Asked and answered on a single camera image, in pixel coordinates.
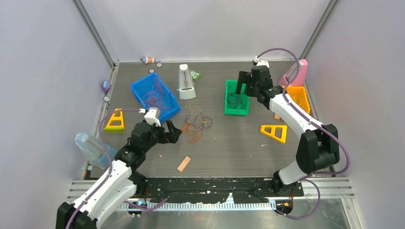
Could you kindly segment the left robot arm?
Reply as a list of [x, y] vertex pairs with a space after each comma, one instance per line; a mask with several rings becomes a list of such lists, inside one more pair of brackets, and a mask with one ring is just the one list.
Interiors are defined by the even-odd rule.
[[182, 134], [171, 120], [167, 120], [166, 125], [150, 125], [146, 121], [137, 123], [104, 175], [73, 203], [60, 205], [55, 227], [98, 229], [130, 197], [142, 197], [147, 182], [137, 169], [145, 161], [146, 153], [156, 144], [175, 144]]

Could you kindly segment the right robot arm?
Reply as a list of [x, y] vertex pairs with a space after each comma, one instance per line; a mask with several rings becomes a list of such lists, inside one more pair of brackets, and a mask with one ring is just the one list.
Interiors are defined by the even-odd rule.
[[286, 195], [293, 183], [339, 162], [337, 128], [313, 119], [285, 88], [274, 86], [267, 66], [256, 65], [249, 72], [240, 71], [235, 92], [255, 97], [266, 109], [279, 115], [299, 138], [295, 160], [273, 174], [271, 186], [277, 195]]

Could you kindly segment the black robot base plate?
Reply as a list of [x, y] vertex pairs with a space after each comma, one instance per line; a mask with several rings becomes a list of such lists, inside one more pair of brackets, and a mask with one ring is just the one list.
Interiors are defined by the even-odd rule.
[[265, 177], [159, 177], [148, 178], [133, 198], [158, 203], [224, 203], [232, 197], [235, 203], [265, 203], [269, 198], [302, 197], [302, 186], [289, 185], [275, 191], [272, 180]]

